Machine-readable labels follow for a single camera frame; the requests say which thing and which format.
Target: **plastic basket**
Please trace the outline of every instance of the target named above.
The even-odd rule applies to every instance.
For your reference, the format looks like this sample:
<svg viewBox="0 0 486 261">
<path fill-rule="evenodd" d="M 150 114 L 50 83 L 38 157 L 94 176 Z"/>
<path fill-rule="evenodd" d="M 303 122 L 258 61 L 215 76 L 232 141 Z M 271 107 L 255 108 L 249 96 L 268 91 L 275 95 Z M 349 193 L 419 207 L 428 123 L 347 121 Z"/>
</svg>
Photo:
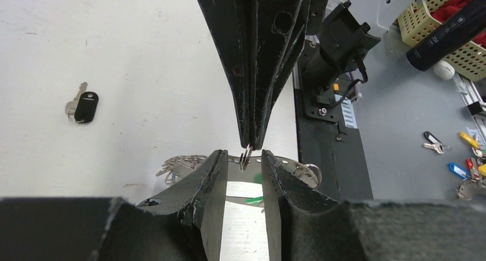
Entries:
<svg viewBox="0 0 486 261">
<path fill-rule="evenodd" d="M 447 0 L 425 0 L 414 2 L 398 18 L 402 41 L 415 46 L 433 30 L 442 25 L 430 13 L 437 10 Z M 472 81 L 486 77 L 486 49 L 470 41 L 444 58 L 456 72 Z"/>
</svg>

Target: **hole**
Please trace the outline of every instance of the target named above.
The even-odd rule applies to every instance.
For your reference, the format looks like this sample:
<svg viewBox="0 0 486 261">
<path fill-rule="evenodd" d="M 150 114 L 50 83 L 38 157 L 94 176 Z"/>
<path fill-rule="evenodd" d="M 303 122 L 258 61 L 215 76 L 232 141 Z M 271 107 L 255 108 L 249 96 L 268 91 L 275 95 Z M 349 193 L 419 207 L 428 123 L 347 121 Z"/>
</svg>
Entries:
<svg viewBox="0 0 486 261">
<path fill-rule="evenodd" d="M 292 16 L 289 13 L 282 11 L 275 17 L 273 21 L 273 28 L 278 34 L 287 34 L 290 31 L 292 24 Z"/>
<path fill-rule="evenodd" d="M 160 205 L 162 201 L 160 199 L 146 199 L 141 203 L 141 206 L 143 207 L 153 207 L 154 205 Z"/>
<path fill-rule="evenodd" d="M 235 76 L 241 76 L 241 66 L 239 64 L 233 68 L 233 74 Z"/>
</svg>

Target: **key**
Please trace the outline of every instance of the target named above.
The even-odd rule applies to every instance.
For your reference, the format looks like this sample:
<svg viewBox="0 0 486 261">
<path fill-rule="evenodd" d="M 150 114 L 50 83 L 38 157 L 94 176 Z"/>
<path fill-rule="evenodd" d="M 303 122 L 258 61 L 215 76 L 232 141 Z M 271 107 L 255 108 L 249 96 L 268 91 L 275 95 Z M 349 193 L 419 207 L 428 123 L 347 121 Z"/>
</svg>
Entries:
<svg viewBox="0 0 486 261">
<path fill-rule="evenodd" d="M 442 147 L 442 144 L 440 143 L 424 143 L 423 147 L 428 148 L 428 149 L 433 149 L 439 154 L 444 153 L 444 148 Z"/>
<path fill-rule="evenodd" d="M 65 107 L 65 112 L 66 112 L 66 115 L 69 115 L 69 112 L 71 110 L 75 110 L 76 107 L 77 107 L 77 104 L 79 102 L 79 98 L 81 97 L 81 95 L 86 92 L 86 89 L 88 89 L 88 83 L 87 82 L 83 82 L 81 83 L 81 85 L 79 86 L 79 92 L 77 93 L 76 97 L 74 100 L 68 102 L 66 104 L 66 107 Z"/>
</svg>

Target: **cable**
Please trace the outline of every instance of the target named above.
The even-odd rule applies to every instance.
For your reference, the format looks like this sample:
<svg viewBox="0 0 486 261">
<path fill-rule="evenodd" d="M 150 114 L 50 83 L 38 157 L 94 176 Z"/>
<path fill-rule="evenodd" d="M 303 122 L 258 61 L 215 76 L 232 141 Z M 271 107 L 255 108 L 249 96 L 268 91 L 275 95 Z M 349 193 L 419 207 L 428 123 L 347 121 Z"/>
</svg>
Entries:
<svg viewBox="0 0 486 261">
<path fill-rule="evenodd" d="M 363 76 L 363 80 L 361 80 L 361 79 L 353 80 L 348 85 L 348 87 L 346 88 L 346 91 L 343 93 L 343 95 L 341 96 L 341 98 L 337 102 L 332 103 L 332 104 L 325 104 L 325 105 L 323 105 L 324 108 L 334 108 L 334 107 L 340 105 L 348 97 L 351 89 L 356 84 L 358 84 L 358 83 L 364 84 L 364 83 L 368 82 L 368 73 L 366 73 L 365 63 L 363 62 L 363 59 L 361 58 L 361 56 L 360 55 L 355 56 L 354 61 L 356 61 L 356 64 L 358 65 L 358 69 L 359 69 L 359 72 L 361 73 L 361 75 Z"/>
</svg>

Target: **white ball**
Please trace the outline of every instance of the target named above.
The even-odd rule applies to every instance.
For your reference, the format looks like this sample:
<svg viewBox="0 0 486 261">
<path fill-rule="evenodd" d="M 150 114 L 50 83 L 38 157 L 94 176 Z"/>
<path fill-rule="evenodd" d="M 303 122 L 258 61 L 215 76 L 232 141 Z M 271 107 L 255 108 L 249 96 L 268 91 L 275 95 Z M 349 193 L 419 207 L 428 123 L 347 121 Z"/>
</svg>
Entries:
<svg viewBox="0 0 486 261">
<path fill-rule="evenodd" d="M 434 73 L 436 73 L 436 75 L 438 75 L 443 80 L 449 80 L 454 76 L 456 70 L 454 70 L 454 67 L 452 67 L 452 65 L 441 60 L 434 66 Z"/>
</svg>

